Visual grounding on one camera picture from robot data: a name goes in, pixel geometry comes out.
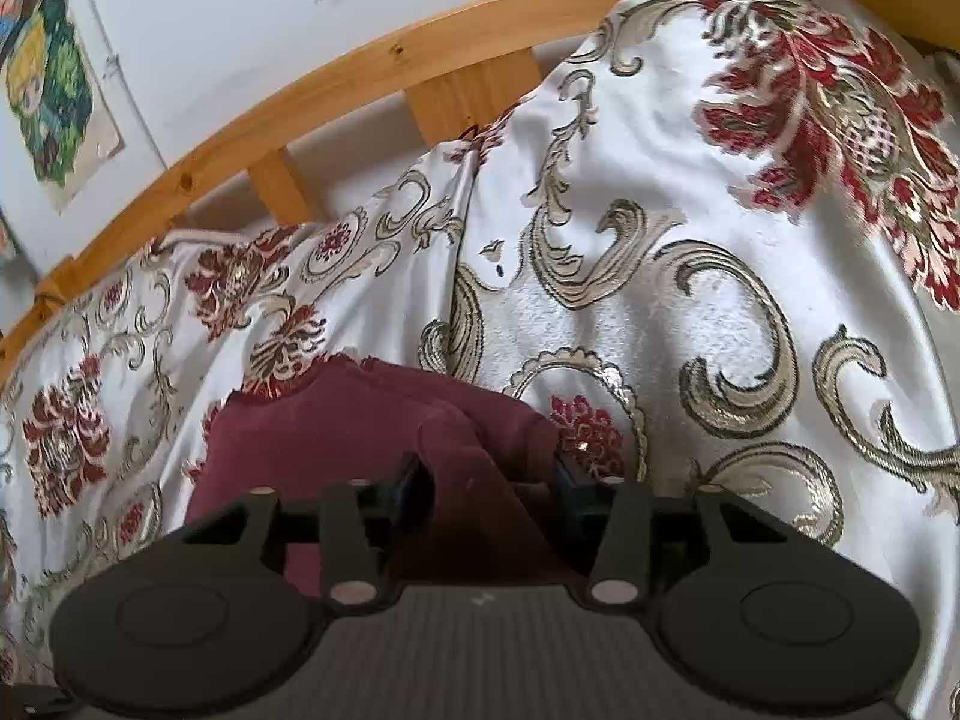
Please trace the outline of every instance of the folded clothing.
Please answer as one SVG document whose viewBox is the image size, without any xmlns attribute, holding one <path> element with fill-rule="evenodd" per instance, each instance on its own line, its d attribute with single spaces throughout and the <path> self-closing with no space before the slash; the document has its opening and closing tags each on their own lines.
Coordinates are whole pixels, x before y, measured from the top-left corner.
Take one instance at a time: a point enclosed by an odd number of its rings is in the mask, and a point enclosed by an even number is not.
<svg viewBox="0 0 960 720">
<path fill-rule="evenodd" d="M 563 581 L 511 486 L 547 480 L 556 426 L 526 404 L 423 370 L 336 356 L 275 400 L 234 392 L 210 428 L 187 521 L 257 487 L 308 498 L 327 485 L 388 478 L 410 453 L 434 477 L 433 517 L 388 571 L 405 580 Z M 318 595 L 315 545 L 291 545 L 285 577 Z"/>
</svg>

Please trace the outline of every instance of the bed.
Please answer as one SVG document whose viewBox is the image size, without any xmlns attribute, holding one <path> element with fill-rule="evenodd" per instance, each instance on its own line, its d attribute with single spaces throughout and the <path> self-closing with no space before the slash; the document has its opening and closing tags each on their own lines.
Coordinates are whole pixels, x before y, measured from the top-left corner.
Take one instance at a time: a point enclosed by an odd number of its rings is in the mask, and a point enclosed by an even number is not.
<svg viewBox="0 0 960 720">
<path fill-rule="evenodd" d="M 598 478 L 755 499 L 910 598 L 899 703 L 960 717 L 960 129 L 915 48 L 957 13 L 488 0 L 263 100 L 0 341 L 0 677 L 49 682 L 59 599 L 184 521 L 229 394 L 344 353 L 523 399 Z M 330 218 L 285 146 L 397 91 L 429 153 Z M 242 170 L 277 227 L 179 228 Z"/>
</svg>

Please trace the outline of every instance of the floral bedspread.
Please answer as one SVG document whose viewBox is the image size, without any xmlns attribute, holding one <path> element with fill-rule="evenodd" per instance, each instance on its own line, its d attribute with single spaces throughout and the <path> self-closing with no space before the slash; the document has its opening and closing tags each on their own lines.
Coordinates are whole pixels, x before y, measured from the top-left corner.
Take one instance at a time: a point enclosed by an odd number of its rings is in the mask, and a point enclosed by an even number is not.
<svg viewBox="0 0 960 720">
<path fill-rule="evenodd" d="M 522 398 L 598 479 L 754 499 L 911 599 L 899 702 L 960 717 L 958 145 L 848 0 L 622 0 L 336 223 L 150 242 L 2 391 L 0 676 L 51 680 L 59 600 L 181 524 L 234 389 L 347 352 Z"/>
</svg>

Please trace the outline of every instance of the circular cover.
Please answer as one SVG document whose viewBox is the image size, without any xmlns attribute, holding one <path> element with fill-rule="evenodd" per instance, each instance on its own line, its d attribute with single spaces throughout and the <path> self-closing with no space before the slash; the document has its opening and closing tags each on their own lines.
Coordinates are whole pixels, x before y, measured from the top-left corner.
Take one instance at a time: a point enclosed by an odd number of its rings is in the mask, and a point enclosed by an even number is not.
<svg viewBox="0 0 960 720">
<path fill-rule="evenodd" d="M 292 673 L 309 631 L 304 597 L 266 570 L 163 584 L 117 572 L 66 598 L 51 649 L 58 680 L 83 701 L 182 717 L 227 709 Z"/>
<path fill-rule="evenodd" d="M 798 713 L 875 702 L 906 674 L 920 636 L 906 600 L 879 580 L 736 576 L 710 566 L 666 595 L 659 633 L 706 688 Z"/>
</svg>

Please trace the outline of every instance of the blond hair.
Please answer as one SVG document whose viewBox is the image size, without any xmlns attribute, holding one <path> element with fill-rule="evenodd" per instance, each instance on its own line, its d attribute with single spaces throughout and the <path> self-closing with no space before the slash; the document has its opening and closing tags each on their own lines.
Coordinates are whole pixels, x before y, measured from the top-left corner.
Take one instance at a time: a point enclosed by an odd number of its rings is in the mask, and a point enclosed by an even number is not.
<svg viewBox="0 0 960 720">
<path fill-rule="evenodd" d="M 7 64 L 7 97 L 11 105 L 20 105 L 24 88 L 34 76 L 42 76 L 46 63 L 47 36 L 43 19 L 35 13 L 24 25 Z"/>
</svg>

